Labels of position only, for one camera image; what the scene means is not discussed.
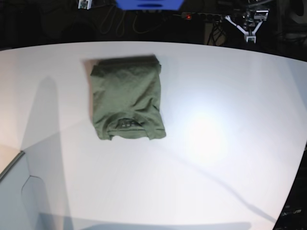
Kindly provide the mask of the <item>green t-shirt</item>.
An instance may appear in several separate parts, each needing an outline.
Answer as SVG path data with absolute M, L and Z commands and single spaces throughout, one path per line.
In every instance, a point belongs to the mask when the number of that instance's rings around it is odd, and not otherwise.
M 103 59 L 93 66 L 92 123 L 101 140 L 166 137 L 160 73 L 155 55 Z

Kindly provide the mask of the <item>blue box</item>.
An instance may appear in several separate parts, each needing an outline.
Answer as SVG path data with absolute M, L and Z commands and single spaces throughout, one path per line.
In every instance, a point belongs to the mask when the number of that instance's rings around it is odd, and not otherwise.
M 184 0 L 116 0 L 117 6 L 125 11 L 178 10 Z

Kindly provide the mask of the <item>black power strip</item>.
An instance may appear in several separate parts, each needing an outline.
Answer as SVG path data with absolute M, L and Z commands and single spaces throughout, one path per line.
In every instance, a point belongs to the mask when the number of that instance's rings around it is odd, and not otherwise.
M 181 18 L 185 20 L 201 20 L 206 23 L 220 23 L 225 19 L 222 14 L 210 14 L 203 12 L 182 12 Z

